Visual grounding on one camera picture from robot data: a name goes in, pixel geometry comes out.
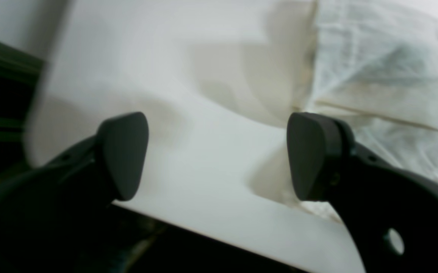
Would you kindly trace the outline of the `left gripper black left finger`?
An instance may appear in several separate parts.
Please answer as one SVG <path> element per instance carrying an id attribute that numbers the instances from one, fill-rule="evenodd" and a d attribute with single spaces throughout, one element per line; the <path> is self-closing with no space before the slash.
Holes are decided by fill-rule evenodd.
<path id="1" fill-rule="evenodd" d="M 0 183 L 0 273 L 66 273 L 115 200 L 138 191 L 149 141 L 144 113 L 104 120 L 44 166 Z"/>

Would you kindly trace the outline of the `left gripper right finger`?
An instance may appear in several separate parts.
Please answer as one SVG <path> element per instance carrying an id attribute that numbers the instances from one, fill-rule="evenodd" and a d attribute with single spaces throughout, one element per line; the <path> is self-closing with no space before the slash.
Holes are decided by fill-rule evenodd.
<path id="1" fill-rule="evenodd" d="M 438 183 L 392 166 L 328 116 L 292 113 L 286 139 L 295 195 L 335 209 L 367 273 L 438 273 Z"/>

